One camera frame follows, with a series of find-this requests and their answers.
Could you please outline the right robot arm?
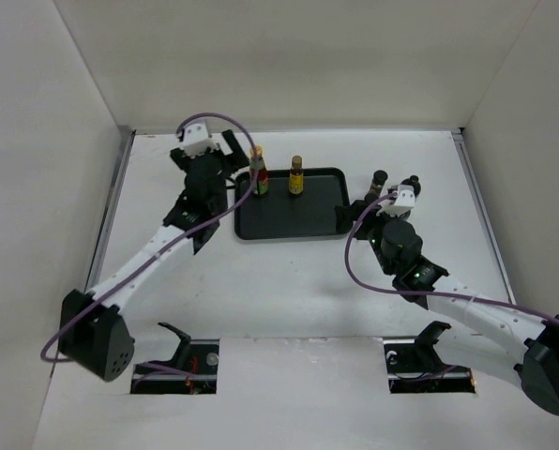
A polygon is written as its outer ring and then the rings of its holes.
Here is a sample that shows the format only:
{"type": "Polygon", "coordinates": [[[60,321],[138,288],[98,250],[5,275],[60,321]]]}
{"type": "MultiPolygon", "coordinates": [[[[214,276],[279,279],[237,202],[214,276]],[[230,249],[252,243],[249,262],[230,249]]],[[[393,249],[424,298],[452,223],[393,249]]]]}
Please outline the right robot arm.
{"type": "Polygon", "coordinates": [[[389,293],[446,322],[433,322],[416,338],[423,369],[475,368],[518,387],[543,411],[559,416],[559,315],[492,300],[459,282],[422,254],[423,241],[404,216],[390,216],[395,194],[335,209],[349,240],[366,240],[392,279],[389,293]]]}

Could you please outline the small yellow label bottle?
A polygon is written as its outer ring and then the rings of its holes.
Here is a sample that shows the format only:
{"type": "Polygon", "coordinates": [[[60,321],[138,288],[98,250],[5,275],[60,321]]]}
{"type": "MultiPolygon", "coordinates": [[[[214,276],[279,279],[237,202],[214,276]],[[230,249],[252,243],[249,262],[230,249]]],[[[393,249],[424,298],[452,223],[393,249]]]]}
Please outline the small yellow label bottle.
{"type": "Polygon", "coordinates": [[[293,156],[289,171],[288,191],[291,196],[300,196],[304,191],[304,170],[301,156],[293,156]]]}

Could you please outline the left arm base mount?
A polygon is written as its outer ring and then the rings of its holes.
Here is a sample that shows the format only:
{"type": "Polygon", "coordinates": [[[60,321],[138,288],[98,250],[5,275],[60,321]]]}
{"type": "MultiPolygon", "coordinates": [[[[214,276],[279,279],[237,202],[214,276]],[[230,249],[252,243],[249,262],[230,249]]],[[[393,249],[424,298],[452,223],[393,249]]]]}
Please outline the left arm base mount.
{"type": "Polygon", "coordinates": [[[178,338],[173,355],[167,360],[151,360],[134,366],[132,395],[215,395],[218,385],[218,339],[193,339],[167,323],[158,326],[178,338]]]}

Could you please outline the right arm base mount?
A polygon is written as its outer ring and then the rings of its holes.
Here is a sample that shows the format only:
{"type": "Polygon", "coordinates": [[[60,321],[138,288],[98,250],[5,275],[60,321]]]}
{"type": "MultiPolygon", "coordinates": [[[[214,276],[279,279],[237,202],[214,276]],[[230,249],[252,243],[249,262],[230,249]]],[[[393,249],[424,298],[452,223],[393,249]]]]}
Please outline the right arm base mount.
{"type": "Polygon", "coordinates": [[[471,370],[443,363],[434,350],[438,338],[449,328],[445,322],[432,322],[415,337],[383,340],[391,394],[476,392],[471,370]]]}

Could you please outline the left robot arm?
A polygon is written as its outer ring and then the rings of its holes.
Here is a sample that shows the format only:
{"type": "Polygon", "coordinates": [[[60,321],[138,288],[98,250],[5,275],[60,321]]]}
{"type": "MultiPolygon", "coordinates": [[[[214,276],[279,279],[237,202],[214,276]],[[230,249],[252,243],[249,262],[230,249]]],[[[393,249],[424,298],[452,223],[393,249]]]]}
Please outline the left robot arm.
{"type": "Polygon", "coordinates": [[[57,349],[104,382],[116,380],[135,352],[125,314],[154,291],[164,277],[196,255],[230,210],[227,183],[249,166],[249,158],[230,129],[219,142],[198,122],[177,133],[170,153],[184,172],[184,188],[153,237],[112,276],[86,292],[68,293],[61,307],[57,349]]]}

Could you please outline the red chili sauce bottle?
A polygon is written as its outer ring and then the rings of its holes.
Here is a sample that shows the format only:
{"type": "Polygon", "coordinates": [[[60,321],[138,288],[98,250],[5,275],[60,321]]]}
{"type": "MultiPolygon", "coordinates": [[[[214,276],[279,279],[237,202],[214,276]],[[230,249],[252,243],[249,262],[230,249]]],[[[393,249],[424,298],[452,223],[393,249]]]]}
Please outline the red chili sauce bottle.
{"type": "Polygon", "coordinates": [[[268,193],[268,172],[264,163],[263,147],[256,145],[250,149],[249,159],[250,180],[254,182],[252,194],[256,197],[263,197],[268,193]]]}

